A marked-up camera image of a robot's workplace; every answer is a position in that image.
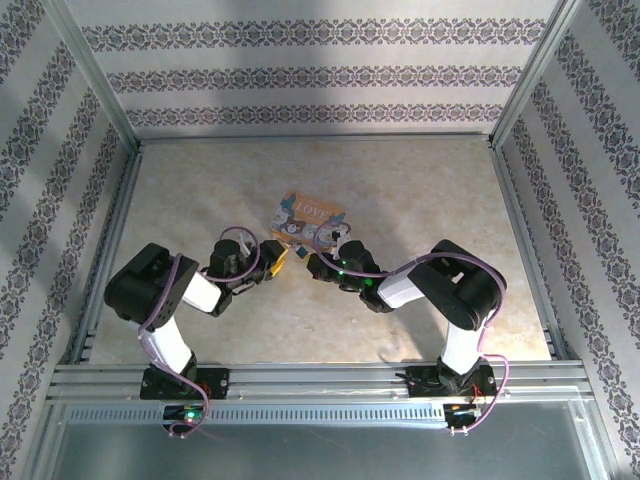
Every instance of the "beige floor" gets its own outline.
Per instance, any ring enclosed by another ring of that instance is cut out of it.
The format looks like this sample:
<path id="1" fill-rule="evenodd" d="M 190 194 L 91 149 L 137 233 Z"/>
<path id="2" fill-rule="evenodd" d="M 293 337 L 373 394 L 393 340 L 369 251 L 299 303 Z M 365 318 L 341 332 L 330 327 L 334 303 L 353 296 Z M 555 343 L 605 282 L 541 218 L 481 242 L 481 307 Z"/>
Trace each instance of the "beige floor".
<path id="1" fill-rule="evenodd" d="M 382 268 L 395 268 L 443 238 L 489 262 L 509 290 L 485 351 L 514 360 L 549 358 L 481 140 L 148 146 L 115 268 L 148 242 L 206 263 L 230 225 L 266 238 L 289 189 L 342 204 L 352 237 L 364 241 Z M 312 280 L 292 254 L 273 281 L 236 297 L 220 318 L 183 305 L 177 319 L 200 361 L 223 363 L 434 360 L 446 331 L 426 300 L 374 314 L 355 294 Z M 106 307 L 91 362 L 147 362 L 133 325 Z"/>

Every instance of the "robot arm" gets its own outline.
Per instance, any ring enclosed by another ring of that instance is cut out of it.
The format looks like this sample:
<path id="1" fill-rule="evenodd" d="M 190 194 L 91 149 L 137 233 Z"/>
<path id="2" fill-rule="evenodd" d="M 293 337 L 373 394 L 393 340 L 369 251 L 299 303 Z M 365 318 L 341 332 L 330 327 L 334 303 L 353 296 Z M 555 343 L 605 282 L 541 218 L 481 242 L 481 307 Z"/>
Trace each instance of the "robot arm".
<path id="1" fill-rule="evenodd" d="M 282 267 L 285 254 L 286 250 L 276 240 L 262 242 L 260 249 L 240 245 L 234 240 L 219 240 L 209 259 L 209 267 L 202 273 L 198 272 L 196 261 L 181 257 L 164 305 L 153 322 L 140 333 L 140 341 L 149 351 L 152 365 L 160 363 L 193 380 L 197 373 L 196 356 L 184 342 L 174 316 L 180 301 L 217 317 L 229 306 L 233 296 L 273 278 Z M 174 261 L 175 257 L 166 248 L 148 244 L 111 279 L 105 290 L 105 303 L 120 318 L 145 324 L 160 300 Z M 254 261 L 255 268 L 248 271 Z M 204 272 L 214 275 L 213 281 Z M 188 389 L 162 369 L 157 369 L 155 374 L 179 385 L 183 391 Z"/>
<path id="2" fill-rule="evenodd" d="M 316 279 L 335 282 L 342 290 L 358 291 L 360 298 L 376 312 L 388 313 L 404 304 L 426 297 L 449 320 L 445 347 L 438 359 L 438 377 L 449 393 L 468 388 L 477 371 L 480 352 L 478 343 L 485 322 L 501 301 L 501 290 L 484 269 L 464 260 L 476 258 L 449 240 L 442 240 L 432 250 L 440 258 L 421 262 L 386 278 L 377 278 L 380 271 L 371 253 L 360 241 L 343 243 L 337 256 L 324 254 L 325 259 L 345 271 L 373 274 L 372 277 L 352 276 L 334 271 L 314 254 L 308 270 Z M 499 272 L 494 272 L 506 282 Z"/>

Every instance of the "cable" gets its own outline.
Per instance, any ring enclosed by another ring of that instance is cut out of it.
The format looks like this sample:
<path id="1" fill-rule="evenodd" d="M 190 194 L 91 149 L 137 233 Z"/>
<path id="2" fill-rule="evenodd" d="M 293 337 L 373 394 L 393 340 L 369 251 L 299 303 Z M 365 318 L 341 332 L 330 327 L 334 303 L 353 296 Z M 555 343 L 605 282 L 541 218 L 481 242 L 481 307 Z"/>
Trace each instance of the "cable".
<path id="1" fill-rule="evenodd" d="M 493 410 L 493 407 L 496 406 L 496 403 L 498 402 L 498 398 L 500 398 L 500 395 L 502 395 L 502 392 L 504 391 L 504 388 L 507 386 L 507 382 L 509 381 L 509 360 L 507 360 L 507 357 L 505 357 L 504 355 L 500 355 L 497 353 L 491 353 L 491 354 L 483 354 L 482 358 L 484 358 L 485 360 L 491 360 L 496 359 L 496 360 L 502 360 L 504 362 L 504 377 L 502 379 L 502 383 L 500 383 L 500 387 L 498 388 L 498 391 L 496 392 L 496 396 L 493 397 L 493 400 L 491 400 L 491 403 L 489 404 L 489 408 L 487 408 L 482 415 L 480 415 L 476 421 L 474 423 L 472 423 L 471 425 L 469 425 L 468 427 L 463 427 L 463 428 L 451 428 L 451 435 L 455 435 L 456 433 L 467 433 L 470 432 L 471 430 L 473 430 L 474 428 L 477 428 L 480 426 L 480 424 L 482 422 L 484 422 L 487 417 L 489 416 L 489 414 L 491 413 L 491 411 Z"/>
<path id="2" fill-rule="evenodd" d="M 502 308 L 502 303 L 503 303 L 504 297 L 507 294 L 507 286 L 505 285 L 504 280 L 502 280 L 502 278 L 500 278 L 500 275 L 493 269 L 493 267 L 491 267 L 491 265 L 489 265 L 486 262 L 483 262 L 479 258 L 472 257 L 472 256 L 469 256 L 469 255 L 463 255 L 461 253 L 431 252 L 431 253 L 427 253 L 425 255 L 422 255 L 421 257 L 418 257 L 415 260 L 411 260 L 410 262 L 405 263 L 400 268 L 396 268 L 395 270 L 393 270 L 391 272 L 386 272 L 386 273 L 366 273 L 366 272 L 356 272 L 355 270 L 345 270 L 343 268 L 340 268 L 337 265 L 334 265 L 329 260 L 327 260 L 325 258 L 325 256 L 322 254 L 322 252 L 320 251 L 320 248 L 318 247 L 318 233 L 320 232 L 320 230 L 322 228 L 324 228 L 324 227 L 326 227 L 327 225 L 330 225 L 330 224 L 337 225 L 337 226 L 346 225 L 349 228 L 349 230 L 351 230 L 351 225 L 349 225 L 346 222 L 331 222 L 331 220 L 328 220 L 325 223 L 323 223 L 316 230 L 316 233 L 313 235 L 313 242 L 312 242 L 313 243 L 313 249 L 316 251 L 316 253 L 318 254 L 318 257 L 320 258 L 320 260 L 322 262 L 324 262 L 325 265 L 327 265 L 329 268 L 332 268 L 333 270 L 336 270 L 337 272 L 342 272 L 344 275 L 350 275 L 352 277 L 365 277 L 365 278 L 387 278 L 387 277 L 391 277 L 393 275 L 397 275 L 398 273 L 403 272 L 406 269 L 411 268 L 411 267 L 413 267 L 415 265 L 418 265 L 419 263 L 426 262 L 428 260 L 433 260 L 434 258 L 452 258 L 454 260 L 461 260 L 461 261 L 464 261 L 464 262 L 467 262 L 467 263 L 471 263 L 472 265 L 475 265 L 475 266 L 480 267 L 483 270 L 485 270 L 489 275 L 491 275 L 491 278 L 498 285 L 498 288 L 500 289 L 500 300 L 498 301 L 498 305 L 496 306 L 495 310 L 493 311 L 493 313 L 487 319 L 487 321 L 485 322 L 485 324 L 483 326 L 484 330 L 480 334 L 480 342 L 478 343 L 478 348 L 481 349 L 481 347 L 483 345 L 484 335 L 485 335 L 486 329 L 489 327 L 491 322 L 493 322 L 493 319 L 500 312 L 500 309 Z"/>
<path id="3" fill-rule="evenodd" d="M 251 236 L 251 239 L 253 240 L 253 243 L 255 243 L 255 245 L 256 245 L 256 258 L 253 259 L 253 263 L 249 266 L 249 268 L 247 268 L 243 273 L 241 273 L 239 275 L 236 275 L 235 277 L 217 278 L 217 277 L 210 277 L 209 275 L 202 275 L 204 278 L 206 278 L 210 282 L 218 282 L 218 283 L 236 282 L 238 280 L 242 280 L 244 277 L 249 275 L 258 266 L 258 262 L 260 261 L 260 244 L 258 243 L 258 237 L 256 237 L 255 234 L 251 230 L 249 230 L 248 228 L 236 225 L 236 226 L 233 226 L 233 227 L 225 228 L 222 231 L 222 233 L 220 234 L 220 239 L 219 240 L 222 240 L 222 237 L 224 236 L 225 233 L 230 232 L 232 230 L 240 230 L 242 232 L 248 233 Z"/>
<path id="4" fill-rule="evenodd" d="M 316 253 L 318 254 L 318 257 L 320 258 L 320 260 L 322 260 L 322 262 L 324 262 L 325 265 L 327 265 L 329 268 L 332 268 L 333 270 L 336 270 L 338 272 L 342 272 L 343 275 L 350 275 L 350 276 L 354 276 L 354 277 L 366 277 L 366 278 L 386 278 L 386 277 L 390 277 L 392 275 L 397 275 L 400 272 L 405 271 L 408 268 L 413 267 L 414 265 L 418 265 L 419 263 L 422 262 L 426 262 L 428 260 L 432 260 L 434 258 L 451 258 L 454 260 L 461 260 L 467 263 L 471 263 L 472 265 L 475 265 L 479 268 L 482 268 L 484 271 L 486 271 L 489 275 L 491 275 L 491 278 L 496 282 L 496 284 L 498 285 L 498 288 L 500 289 L 500 298 L 498 300 L 498 305 L 496 305 L 496 308 L 493 310 L 493 312 L 491 313 L 491 315 L 489 316 L 489 318 L 485 321 L 484 325 L 482 326 L 482 332 L 480 333 L 480 338 L 478 339 L 478 347 L 477 347 L 477 351 L 480 354 L 480 356 L 482 358 L 484 358 L 485 360 L 490 360 L 491 358 L 495 358 L 495 359 L 500 359 L 504 362 L 504 378 L 502 380 L 502 383 L 500 384 L 500 388 L 498 388 L 498 391 L 496 392 L 495 397 L 493 398 L 493 400 L 491 401 L 491 403 L 489 404 L 489 408 L 487 408 L 487 410 L 480 416 L 478 417 L 478 419 L 469 427 L 464 427 L 462 429 L 454 429 L 451 428 L 451 434 L 455 434 L 455 433 L 467 433 L 470 430 L 473 430 L 474 428 L 476 428 L 477 426 L 479 426 L 482 422 L 484 422 L 484 420 L 487 418 L 487 416 L 491 413 L 491 411 L 493 410 L 493 407 L 495 407 L 496 402 L 498 401 L 498 398 L 500 397 L 500 395 L 502 394 L 502 392 L 504 391 L 505 386 L 507 385 L 507 382 L 509 381 L 509 360 L 507 360 L 507 357 L 505 357 L 504 355 L 500 355 L 500 354 L 484 354 L 482 353 L 482 347 L 484 346 L 484 340 L 485 340 L 485 336 L 487 333 L 487 330 L 489 328 L 489 326 L 493 323 L 493 321 L 495 320 L 495 318 L 498 316 L 498 313 L 500 313 L 500 310 L 502 309 L 502 305 L 504 303 L 504 298 L 507 294 L 507 286 L 504 282 L 504 280 L 500 277 L 500 275 L 498 274 L 498 272 L 496 270 L 493 269 L 493 267 L 491 267 L 488 263 L 480 260 L 479 258 L 476 257 L 471 257 L 469 255 L 463 255 L 460 253 L 454 253 L 454 252 L 431 252 L 431 253 L 427 253 L 425 255 L 422 255 L 421 257 L 416 258 L 415 260 L 412 260 L 410 262 L 407 262 L 406 264 L 402 265 L 400 268 L 397 268 L 395 270 L 393 270 L 392 272 L 388 272 L 388 273 L 366 273 L 366 272 L 356 272 L 354 270 L 344 270 L 342 268 L 340 268 L 337 265 L 334 265 L 333 263 L 331 263 L 329 260 L 327 260 L 324 255 L 322 254 L 322 252 L 320 251 L 320 248 L 318 247 L 318 232 L 320 232 L 320 229 L 326 227 L 327 225 L 337 225 L 337 226 L 341 226 L 341 225 L 346 225 L 349 230 L 351 230 L 351 225 L 349 225 L 346 222 L 331 222 L 331 220 L 328 220 L 327 222 L 325 222 L 324 224 L 322 224 L 322 226 L 320 226 L 318 228 L 318 230 L 316 230 L 315 235 L 313 236 L 313 249 L 316 251 Z"/>
<path id="5" fill-rule="evenodd" d="M 193 388 L 195 391 L 197 391 L 200 395 L 202 395 L 202 398 L 204 400 L 204 410 L 202 412 L 202 418 L 197 424 L 191 425 L 187 422 L 183 422 L 179 420 L 177 422 L 172 423 L 171 426 L 169 427 L 169 436 L 175 435 L 175 432 L 173 431 L 173 429 L 178 425 L 185 425 L 185 426 L 191 427 L 191 429 L 188 430 L 187 432 L 180 434 L 180 438 L 187 438 L 189 435 L 195 432 L 198 428 L 200 428 L 200 426 L 204 423 L 207 416 L 209 415 L 209 409 L 210 409 L 209 396 L 195 382 L 192 382 L 188 378 L 180 375 L 179 373 L 174 372 L 173 370 L 171 370 L 171 368 L 169 368 L 169 366 L 166 363 L 160 360 L 156 356 L 155 351 L 151 348 L 149 340 L 144 335 L 145 331 L 147 330 L 147 327 L 149 327 L 149 325 L 151 325 L 156 320 L 156 318 L 160 314 L 160 311 L 162 310 L 162 307 L 167 301 L 167 297 L 169 296 L 169 292 L 171 291 L 171 287 L 173 286 L 173 282 L 176 278 L 176 274 L 178 273 L 178 267 L 180 266 L 181 258 L 182 258 L 182 255 L 180 253 L 177 253 L 176 256 L 173 258 L 173 265 L 171 266 L 171 270 L 169 271 L 167 283 L 162 289 L 162 293 L 160 294 L 160 298 L 158 299 L 156 306 L 154 307 L 153 311 L 151 312 L 147 320 L 145 320 L 145 322 L 142 325 L 140 325 L 140 327 L 138 327 L 138 340 L 140 341 L 140 345 L 142 346 L 142 349 L 145 352 L 147 352 L 147 355 L 149 355 L 149 357 L 151 358 L 151 363 L 153 363 L 156 367 L 158 367 L 163 372 L 166 372 L 169 375 L 180 380 L 181 382 L 187 384 L 188 386 Z"/>

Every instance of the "patterned wallpaper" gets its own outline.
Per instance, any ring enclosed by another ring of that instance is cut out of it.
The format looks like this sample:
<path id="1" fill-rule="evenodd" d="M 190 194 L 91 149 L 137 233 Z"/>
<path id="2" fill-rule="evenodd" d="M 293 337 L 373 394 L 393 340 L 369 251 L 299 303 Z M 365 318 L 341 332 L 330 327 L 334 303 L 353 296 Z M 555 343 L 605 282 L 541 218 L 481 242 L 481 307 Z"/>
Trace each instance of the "patterned wallpaper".
<path id="1" fill-rule="evenodd" d="M 125 160 L 36 0 L 0 3 L 0 479 L 20 475 Z"/>
<path id="2" fill-rule="evenodd" d="M 555 0 L 69 0 L 142 138 L 482 131 Z"/>
<path id="3" fill-rule="evenodd" d="M 502 147 L 545 287 L 640 477 L 640 15 L 584 2 Z"/>

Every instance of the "black bracket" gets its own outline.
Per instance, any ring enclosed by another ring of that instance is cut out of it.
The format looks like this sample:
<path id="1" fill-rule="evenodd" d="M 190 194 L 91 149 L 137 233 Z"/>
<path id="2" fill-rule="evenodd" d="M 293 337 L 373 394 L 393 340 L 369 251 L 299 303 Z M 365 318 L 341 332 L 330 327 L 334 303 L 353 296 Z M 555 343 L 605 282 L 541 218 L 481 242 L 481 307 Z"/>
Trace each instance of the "black bracket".
<path id="1" fill-rule="evenodd" d="M 397 374 L 407 383 L 409 397 L 474 397 L 476 392 L 475 385 L 482 396 L 493 397 L 498 392 L 493 369 L 490 365 L 479 365 L 473 374 L 473 381 L 469 382 L 468 387 L 452 394 L 439 380 L 439 372 L 435 365 L 430 366 L 412 366 L 405 369 L 405 374 Z"/>
<path id="2" fill-rule="evenodd" d="M 225 400 L 229 390 L 228 368 L 198 368 L 195 383 L 202 387 L 211 400 Z M 201 400 L 192 388 L 183 389 L 175 380 L 159 375 L 156 368 L 147 368 L 140 387 L 142 400 Z"/>

